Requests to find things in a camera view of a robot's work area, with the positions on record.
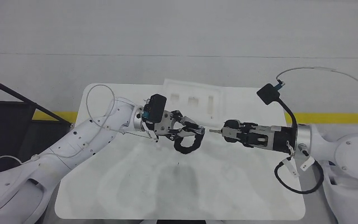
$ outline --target metal pin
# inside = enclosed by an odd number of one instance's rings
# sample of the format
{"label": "metal pin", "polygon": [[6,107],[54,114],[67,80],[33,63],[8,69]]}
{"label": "metal pin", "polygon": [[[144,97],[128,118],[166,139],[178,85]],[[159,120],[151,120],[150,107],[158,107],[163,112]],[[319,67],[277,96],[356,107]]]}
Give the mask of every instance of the metal pin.
{"label": "metal pin", "polygon": [[222,131],[221,131],[221,130],[212,130],[212,129],[209,129],[209,132],[219,133],[219,134],[221,134],[221,133],[222,133]]}

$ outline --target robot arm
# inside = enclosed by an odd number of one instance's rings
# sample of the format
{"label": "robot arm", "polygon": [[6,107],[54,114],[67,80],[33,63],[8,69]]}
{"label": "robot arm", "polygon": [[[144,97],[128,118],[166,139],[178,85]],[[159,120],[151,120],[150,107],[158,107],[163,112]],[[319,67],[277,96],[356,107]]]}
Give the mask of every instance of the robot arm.
{"label": "robot arm", "polygon": [[[0,172],[0,222],[35,223],[61,179],[113,141],[118,132],[153,131],[156,140],[166,136],[182,153],[199,148],[205,129],[179,111],[164,110],[165,103],[166,98],[161,95],[152,96],[145,107],[117,97],[111,101],[105,116],[87,119],[28,162]],[[185,126],[174,129],[175,122]],[[185,136],[200,140],[188,151],[177,144]]]}
{"label": "robot arm", "polygon": [[[289,127],[267,127],[227,120],[221,130],[209,131],[221,134],[230,143],[240,142],[250,148],[292,153],[287,146],[287,142],[291,141]],[[358,134],[343,133],[338,140],[330,142],[319,134],[315,125],[298,125],[294,142],[293,158],[306,161],[308,157],[300,153],[305,151],[321,164],[324,174],[321,184],[338,223],[356,223],[358,220],[358,164],[356,162]]]}

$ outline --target black metal frame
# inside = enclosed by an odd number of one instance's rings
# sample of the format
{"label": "black metal frame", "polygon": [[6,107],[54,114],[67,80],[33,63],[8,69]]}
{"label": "black metal frame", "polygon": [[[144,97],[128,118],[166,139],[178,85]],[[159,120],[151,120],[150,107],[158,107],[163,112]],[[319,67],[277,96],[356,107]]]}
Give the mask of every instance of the black metal frame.
{"label": "black metal frame", "polygon": [[52,112],[49,111],[48,109],[46,109],[46,108],[40,106],[39,104],[33,102],[32,100],[30,100],[30,99],[28,99],[28,98],[22,96],[22,95],[19,94],[18,92],[16,92],[16,91],[10,89],[9,87],[5,86],[5,85],[2,84],[2,83],[0,83],[0,90],[6,92],[6,93],[8,93],[8,94],[10,94],[10,95],[13,96],[13,97],[18,98],[19,100],[22,100],[23,102],[26,102],[26,103],[30,104],[31,106],[33,106],[34,108],[36,108],[36,109],[38,109],[38,110],[44,112],[45,114],[48,114],[48,115],[52,116],[53,118],[57,119],[58,121],[67,124],[69,127],[72,126],[72,123],[71,123],[71,122],[66,121],[65,119],[61,118],[60,116],[58,116],[58,115],[52,113]]}

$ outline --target table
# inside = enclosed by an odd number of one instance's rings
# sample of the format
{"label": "table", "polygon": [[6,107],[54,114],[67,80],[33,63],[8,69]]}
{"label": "table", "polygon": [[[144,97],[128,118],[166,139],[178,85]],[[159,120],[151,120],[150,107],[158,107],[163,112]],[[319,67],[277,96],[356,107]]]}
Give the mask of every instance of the table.
{"label": "table", "polygon": [[[137,104],[162,91],[157,85],[108,85],[116,96]],[[76,124],[88,118],[84,102],[91,86],[84,91]],[[285,125],[282,108],[262,103],[257,88],[223,88],[223,122]],[[94,89],[89,96],[92,115],[103,115],[110,99],[105,88]],[[302,195],[286,190],[274,177],[274,167],[285,156],[229,144],[209,132],[201,148],[189,155],[176,152],[165,138],[155,144],[117,136],[62,180],[55,211],[66,219],[299,220],[305,214]],[[300,189],[299,179],[286,169],[280,176]]]}

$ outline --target yellow stripe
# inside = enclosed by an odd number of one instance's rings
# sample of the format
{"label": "yellow stripe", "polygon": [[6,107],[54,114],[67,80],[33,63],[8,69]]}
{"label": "yellow stripe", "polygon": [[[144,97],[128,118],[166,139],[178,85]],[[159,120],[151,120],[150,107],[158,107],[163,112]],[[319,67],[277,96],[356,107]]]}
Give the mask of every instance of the yellow stripe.
{"label": "yellow stripe", "polygon": [[[297,123],[302,124],[356,124],[358,114],[345,113],[295,113]],[[292,123],[291,117],[285,113],[287,123]]]}
{"label": "yellow stripe", "polygon": [[[68,122],[75,123],[78,112],[76,111],[54,111],[54,114],[60,116],[61,118],[67,120]],[[52,116],[48,116],[42,111],[35,111],[34,116],[32,117],[33,120],[56,120]]]}
{"label": "yellow stripe", "polygon": [[[76,111],[55,111],[55,114],[65,120],[75,123],[78,112]],[[345,113],[295,113],[298,123],[303,124],[357,124],[358,114]],[[291,118],[285,113],[287,123],[291,123]],[[35,111],[33,120],[55,120],[41,111]]]}

